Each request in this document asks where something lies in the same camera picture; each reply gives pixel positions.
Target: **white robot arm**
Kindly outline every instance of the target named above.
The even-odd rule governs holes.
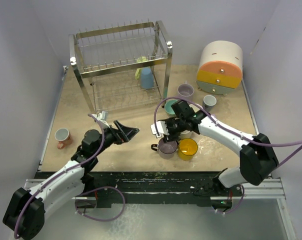
[[[99,131],[87,131],[64,167],[40,184],[28,190],[21,187],[14,192],[3,223],[14,231],[15,236],[33,239],[54,211],[83,193],[86,185],[92,183],[93,177],[88,173],[98,163],[97,155],[112,144],[129,142],[139,132],[139,129],[123,126],[117,120],[114,121],[117,129],[112,128],[101,115],[94,116],[94,119],[99,120],[104,128],[103,141]]]
[[[176,141],[181,132],[194,131],[216,140],[239,156],[240,166],[224,169],[216,176],[217,191],[219,188],[228,189],[243,183],[257,186],[278,166],[279,162],[272,147],[257,146],[248,141],[269,144],[270,141],[264,134],[253,136],[241,132],[220,122],[212,115],[211,118],[207,117],[201,110],[194,112],[183,100],[173,104],[172,109],[177,117],[157,121],[158,132],[155,125],[151,125],[151,131],[157,138],[163,137],[165,142]]]

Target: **wire shelf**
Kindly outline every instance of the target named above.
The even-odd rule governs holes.
[[[154,78],[154,87],[143,89],[135,79],[136,70],[96,77],[93,82],[94,107],[97,112],[112,111],[157,103],[161,93]]]
[[[84,98],[92,112],[111,111],[166,98],[172,59],[172,43],[161,21],[79,31],[69,36],[70,61]],[[142,89],[135,79],[139,68],[166,64],[163,94],[154,87]],[[92,93],[83,79],[93,86]]]

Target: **mug handle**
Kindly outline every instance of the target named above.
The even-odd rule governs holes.
[[[151,144],[151,149],[153,150],[153,151],[158,151],[158,144]]]
[[[63,149],[64,147],[65,147],[66,145],[63,143],[63,142],[59,142],[58,144],[57,144],[57,149]]]

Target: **gray cup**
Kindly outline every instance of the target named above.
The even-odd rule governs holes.
[[[188,83],[183,83],[177,88],[177,95],[180,98],[192,101],[195,89]]]
[[[160,139],[158,144],[152,144],[151,149],[157,151],[161,158],[170,159],[175,155],[178,148],[176,141],[164,142],[163,138]]]
[[[212,95],[206,95],[202,101],[202,107],[207,112],[210,112],[211,109],[217,104],[217,99]]]

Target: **cup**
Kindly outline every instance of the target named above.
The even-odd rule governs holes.
[[[144,67],[140,73],[140,86],[143,89],[151,89],[154,87],[154,77],[150,67]]]
[[[175,111],[173,111],[171,105],[176,103],[178,100],[172,99],[172,100],[168,100],[165,105],[164,105],[164,110],[165,112],[169,115],[169,117],[175,117]]]
[[[55,132],[55,140],[59,143],[57,144],[57,149],[63,149],[64,147],[70,145],[73,140],[68,129],[60,128]]]
[[[207,112],[210,112],[211,109],[217,104],[217,99],[212,95],[206,95],[202,101],[202,107]]]
[[[185,130],[180,133],[180,139],[189,139],[191,138],[192,132],[189,130]]]
[[[191,138],[182,139],[180,141],[177,155],[183,161],[190,161],[198,151],[198,144]]]
[[[148,60],[148,59],[147,59],[145,56],[140,56],[140,57],[136,60],[136,62],[137,62],[137,63],[142,63],[142,62],[146,62],[147,60]],[[134,77],[135,77],[136,80],[138,80],[138,79],[140,78],[140,76],[141,76],[141,70],[142,70],[142,68],[138,68],[138,69],[135,71]]]
[[[151,149],[159,153],[163,159],[170,159],[175,155],[178,148],[177,141],[164,142],[163,138],[160,139],[158,144],[152,144]]]
[[[188,83],[183,83],[177,87],[177,95],[180,98],[192,101],[195,89]]]

